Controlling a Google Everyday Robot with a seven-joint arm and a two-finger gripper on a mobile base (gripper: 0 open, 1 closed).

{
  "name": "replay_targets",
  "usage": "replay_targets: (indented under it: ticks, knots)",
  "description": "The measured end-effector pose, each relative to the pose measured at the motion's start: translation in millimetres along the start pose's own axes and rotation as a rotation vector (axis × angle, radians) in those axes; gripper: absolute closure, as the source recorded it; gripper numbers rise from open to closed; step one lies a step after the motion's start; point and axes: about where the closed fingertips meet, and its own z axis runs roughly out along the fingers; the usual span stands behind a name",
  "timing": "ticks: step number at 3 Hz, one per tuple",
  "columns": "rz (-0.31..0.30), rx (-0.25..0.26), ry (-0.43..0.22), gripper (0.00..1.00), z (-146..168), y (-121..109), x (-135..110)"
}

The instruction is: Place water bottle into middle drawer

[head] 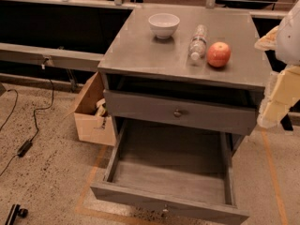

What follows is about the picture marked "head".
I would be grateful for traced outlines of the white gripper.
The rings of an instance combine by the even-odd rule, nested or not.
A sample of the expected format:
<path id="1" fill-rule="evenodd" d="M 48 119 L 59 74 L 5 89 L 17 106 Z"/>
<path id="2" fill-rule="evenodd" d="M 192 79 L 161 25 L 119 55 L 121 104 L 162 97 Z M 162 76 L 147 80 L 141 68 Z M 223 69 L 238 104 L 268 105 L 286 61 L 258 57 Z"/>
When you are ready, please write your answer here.
<path id="1" fill-rule="evenodd" d="M 273 128 L 300 100 L 300 0 L 254 48 L 275 51 L 277 60 L 289 64 L 280 72 L 272 71 L 264 89 L 257 123 L 261 128 Z"/>

